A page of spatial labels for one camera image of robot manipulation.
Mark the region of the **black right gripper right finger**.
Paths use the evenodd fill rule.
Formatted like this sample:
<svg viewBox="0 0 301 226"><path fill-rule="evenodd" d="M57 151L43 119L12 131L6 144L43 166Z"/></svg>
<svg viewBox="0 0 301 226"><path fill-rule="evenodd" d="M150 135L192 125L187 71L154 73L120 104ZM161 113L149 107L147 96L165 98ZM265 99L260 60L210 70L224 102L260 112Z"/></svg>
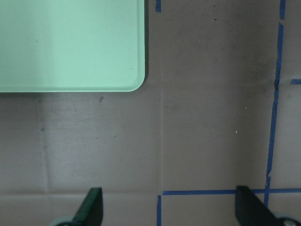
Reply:
<svg viewBox="0 0 301 226"><path fill-rule="evenodd" d="M235 216L241 226L290 226L289 218L277 218L247 186L237 186Z"/></svg>

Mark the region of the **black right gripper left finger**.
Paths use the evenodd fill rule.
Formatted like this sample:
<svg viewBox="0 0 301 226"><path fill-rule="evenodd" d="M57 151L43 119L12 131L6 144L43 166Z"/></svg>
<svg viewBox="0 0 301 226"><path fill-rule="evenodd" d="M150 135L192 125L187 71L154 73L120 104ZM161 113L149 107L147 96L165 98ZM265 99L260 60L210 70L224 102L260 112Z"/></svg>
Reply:
<svg viewBox="0 0 301 226"><path fill-rule="evenodd" d="M73 226L100 226L102 221L102 188L91 188L71 222Z"/></svg>

